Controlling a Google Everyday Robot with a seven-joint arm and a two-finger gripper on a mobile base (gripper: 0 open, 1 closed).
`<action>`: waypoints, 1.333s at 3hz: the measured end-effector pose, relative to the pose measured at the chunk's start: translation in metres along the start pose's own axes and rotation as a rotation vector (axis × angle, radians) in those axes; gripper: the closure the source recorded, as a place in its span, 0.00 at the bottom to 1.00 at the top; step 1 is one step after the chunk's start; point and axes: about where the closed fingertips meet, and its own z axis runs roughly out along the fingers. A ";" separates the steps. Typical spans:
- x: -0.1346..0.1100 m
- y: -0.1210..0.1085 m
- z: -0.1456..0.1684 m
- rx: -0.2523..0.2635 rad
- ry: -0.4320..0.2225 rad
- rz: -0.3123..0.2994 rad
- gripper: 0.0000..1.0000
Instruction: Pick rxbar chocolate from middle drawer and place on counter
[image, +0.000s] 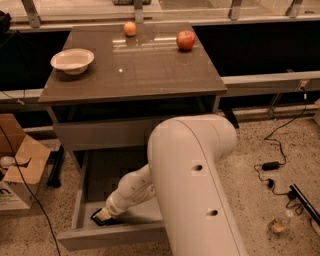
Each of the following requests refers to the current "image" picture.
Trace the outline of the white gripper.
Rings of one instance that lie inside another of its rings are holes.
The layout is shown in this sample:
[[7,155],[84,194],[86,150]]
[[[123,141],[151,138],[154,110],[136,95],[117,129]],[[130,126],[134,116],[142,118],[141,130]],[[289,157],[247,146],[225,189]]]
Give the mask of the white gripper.
[[100,222],[107,221],[112,216],[119,216],[129,208],[128,201],[118,194],[111,194],[106,200],[106,208],[101,208],[96,213]]

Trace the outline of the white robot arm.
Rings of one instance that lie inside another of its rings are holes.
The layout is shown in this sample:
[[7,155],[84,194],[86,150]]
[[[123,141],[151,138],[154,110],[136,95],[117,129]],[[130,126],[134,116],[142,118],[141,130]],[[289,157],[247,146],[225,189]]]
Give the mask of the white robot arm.
[[125,175],[91,219],[111,223],[155,197],[173,256],[248,256],[216,170],[236,143],[234,126],[219,115],[160,123],[149,137],[148,164]]

